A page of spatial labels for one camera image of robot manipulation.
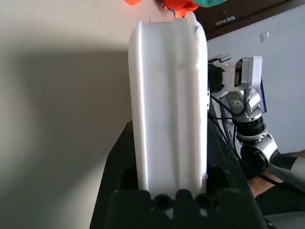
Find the wooden door frame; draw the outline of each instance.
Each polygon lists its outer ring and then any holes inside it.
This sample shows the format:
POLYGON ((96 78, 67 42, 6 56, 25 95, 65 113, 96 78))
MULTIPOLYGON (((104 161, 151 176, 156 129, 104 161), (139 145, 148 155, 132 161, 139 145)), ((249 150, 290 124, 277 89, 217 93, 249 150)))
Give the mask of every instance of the wooden door frame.
POLYGON ((280 14, 282 12, 291 10, 293 8, 296 8, 298 6, 304 5, 305 0, 289 0, 287 2, 284 2, 282 4, 279 4, 277 6, 273 6, 269 9, 263 10, 261 12, 255 13, 253 15, 250 15, 246 18, 240 19, 238 21, 232 22, 231 24, 225 25, 213 32, 207 33, 206 38, 207 40, 213 39, 215 37, 219 37, 221 35, 224 35, 226 33, 238 30, 242 27, 254 24, 258 21, 262 21, 264 19, 270 18, 272 16, 275 16, 277 14, 280 14))

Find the white wall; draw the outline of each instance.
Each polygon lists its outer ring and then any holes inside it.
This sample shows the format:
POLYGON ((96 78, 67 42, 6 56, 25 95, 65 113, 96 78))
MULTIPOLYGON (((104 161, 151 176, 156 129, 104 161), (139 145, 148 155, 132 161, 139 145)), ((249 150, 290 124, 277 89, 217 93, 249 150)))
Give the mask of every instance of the white wall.
POLYGON ((131 120, 128 40, 154 0, 0 0, 0 228, 89 228, 131 120))
POLYGON ((305 5, 215 38, 208 42, 209 57, 263 56, 263 83, 268 130, 282 153, 305 149, 305 5), (260 33, 271 39, 261 43, 260 33))

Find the robotic arm link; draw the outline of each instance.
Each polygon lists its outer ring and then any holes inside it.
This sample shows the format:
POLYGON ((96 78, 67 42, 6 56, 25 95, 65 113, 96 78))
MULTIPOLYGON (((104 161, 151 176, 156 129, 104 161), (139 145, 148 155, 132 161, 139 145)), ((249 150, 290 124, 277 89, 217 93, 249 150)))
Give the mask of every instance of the robotic arm link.
POLYGON ((262 57, 243 58, 236 65, 223 62, 211 65, 222 72, 218 76, 222 83, 210 84, 211 92, 215 97, 227 97, 237 139, 242 145, 242 160, 254 170, 268 170, 286 184, 305 192, 305 159, 282 155, 262 117, 261 98, 256 90, 261 84, 262 57))

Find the screw hole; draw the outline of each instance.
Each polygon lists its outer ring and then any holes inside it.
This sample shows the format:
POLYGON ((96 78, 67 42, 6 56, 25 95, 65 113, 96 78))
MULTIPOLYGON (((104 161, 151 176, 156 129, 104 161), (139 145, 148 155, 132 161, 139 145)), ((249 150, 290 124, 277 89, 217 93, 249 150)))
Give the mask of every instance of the screw hole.
POLYGON ((211 205, 211 202, 208 199, 208 197, 206 197, 204 195, 198 196, 197 202, 198 202, 200 208, 208 208, 211 205))
POLYGON ((154 202, 155 206, 162 210, 167 210, 172 207, 172 200, 167 195, 157 196, 154 202))

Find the black cable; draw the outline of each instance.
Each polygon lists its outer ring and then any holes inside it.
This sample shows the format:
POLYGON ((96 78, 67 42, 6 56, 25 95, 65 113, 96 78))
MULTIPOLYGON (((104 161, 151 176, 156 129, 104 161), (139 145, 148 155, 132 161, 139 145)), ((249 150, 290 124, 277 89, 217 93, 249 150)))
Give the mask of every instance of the black cable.
POLYGON ((228 120, 228 119, 233 119, 233 118, 229 118, 229 117, 221 117, 221 118, 218 118, 218 117, 215 117, 214 115, 208 113, 208 115, 212 118, 212 119, 217 119, 217 120, 228 120))
POLYGON ((244 108, 241 111, 241 113, 235 114, 233 111, 230 110, 229 107, 224 105, 222 102, 220 102, 218 99, 216 99, 214 96, 210 95, 212 99, 214 99, 220 106, 222 106, 224 109, 226 109, 232 116, 241 116, 243 115, 247 110, 247 101, 244 100, 244 108))
POLYGON ((224 135, 224 132, 220 128, 219 124, 215 120, 213 120, 213 118, 210 117, 210 116, 211 116, 211 114, 208 113, 208 118, 218 127, 218 129, 220 130, 221 135, 224 137, 225 142, 227 143, 227 145, 229 145, 228 140, 227 140, 226 136, 224 135))

